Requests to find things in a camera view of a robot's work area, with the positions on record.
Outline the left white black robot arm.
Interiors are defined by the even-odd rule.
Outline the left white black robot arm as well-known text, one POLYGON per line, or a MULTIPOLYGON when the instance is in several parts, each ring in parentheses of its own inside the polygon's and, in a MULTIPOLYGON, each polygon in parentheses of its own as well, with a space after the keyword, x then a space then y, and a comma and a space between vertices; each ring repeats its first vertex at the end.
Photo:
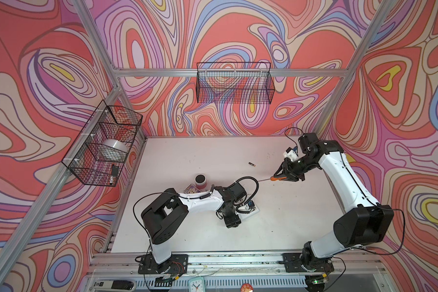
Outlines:
POLYGON ((215 212, 227 228, 242 223, 239 202, 246 198, 245 188, 238 182, 228 187, 213 186, 210 191, 178 193, 170 188, 159 194, 142 212, 141 219, 150 239, 151 257, 157 266, 170 262, 169 240, 189 214, 215 212))

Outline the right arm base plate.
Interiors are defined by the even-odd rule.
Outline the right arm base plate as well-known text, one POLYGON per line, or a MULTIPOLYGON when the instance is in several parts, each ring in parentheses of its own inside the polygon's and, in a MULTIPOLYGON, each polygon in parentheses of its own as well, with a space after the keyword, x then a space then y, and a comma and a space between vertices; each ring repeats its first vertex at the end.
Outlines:
POLYGON ((278 263, 284 265, 288 273, 329 274, 335 270, 331 259, 314 258, 302 253, 283 253, 278 263))

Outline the orange handled screwdriver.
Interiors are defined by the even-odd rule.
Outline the orange handled screwdriver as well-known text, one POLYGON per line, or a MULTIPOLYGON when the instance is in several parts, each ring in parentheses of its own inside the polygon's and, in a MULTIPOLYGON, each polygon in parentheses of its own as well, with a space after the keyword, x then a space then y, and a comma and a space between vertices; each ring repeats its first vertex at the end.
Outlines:
POLYGON ((272 176, 272 177, 270 177, 270 178, 265 178, 265 179, 262 179, 262 180, 259 180, 258 182, 264 182, 264 181, 285 181, 287 179, 287 177, 274 177, 274 176, 272 176))

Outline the white remote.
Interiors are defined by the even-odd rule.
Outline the white remote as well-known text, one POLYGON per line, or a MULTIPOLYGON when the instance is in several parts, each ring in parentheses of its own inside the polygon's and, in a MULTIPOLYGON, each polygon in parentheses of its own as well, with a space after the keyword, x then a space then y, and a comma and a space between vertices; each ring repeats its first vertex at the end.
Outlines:
POLYGON ((247 220, 251 216, 254 216, 260 212, 260 209, 254 205, 253 207, 250 207, 249 205, 244 205, 239 207, 236 212, 238 213, 239 218, 243 220, 247 220))

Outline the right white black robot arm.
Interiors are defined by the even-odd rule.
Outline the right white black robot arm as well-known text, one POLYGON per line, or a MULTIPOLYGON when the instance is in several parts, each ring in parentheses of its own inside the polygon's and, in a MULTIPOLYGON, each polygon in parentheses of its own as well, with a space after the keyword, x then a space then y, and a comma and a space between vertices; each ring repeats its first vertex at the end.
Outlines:
POLYGON ((297 261, 300 266, 307 271, 316 270, 336 254, 381 242, 394 210, 380 204, 366 189, 351 168, 342 146, 334 140, 319 139, 316 133, 304 133, 298 142, 303 156, 298 156, 296 148, 288 148, 271 180, 304 181, 307 172, 321 169, 343 212, 332 231, 304 245, 297 261))

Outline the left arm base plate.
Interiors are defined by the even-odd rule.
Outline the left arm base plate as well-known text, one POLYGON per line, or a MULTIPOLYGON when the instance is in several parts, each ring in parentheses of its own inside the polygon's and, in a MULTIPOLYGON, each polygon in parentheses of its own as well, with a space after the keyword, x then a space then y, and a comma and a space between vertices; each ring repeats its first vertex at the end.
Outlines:
POLYGON ((172 254, 161 264, 157 264, 151 253, 135 258, 139 264, 138 273, 143 275, 184 274, 187 272, 189 256, 187 254, 172 254))

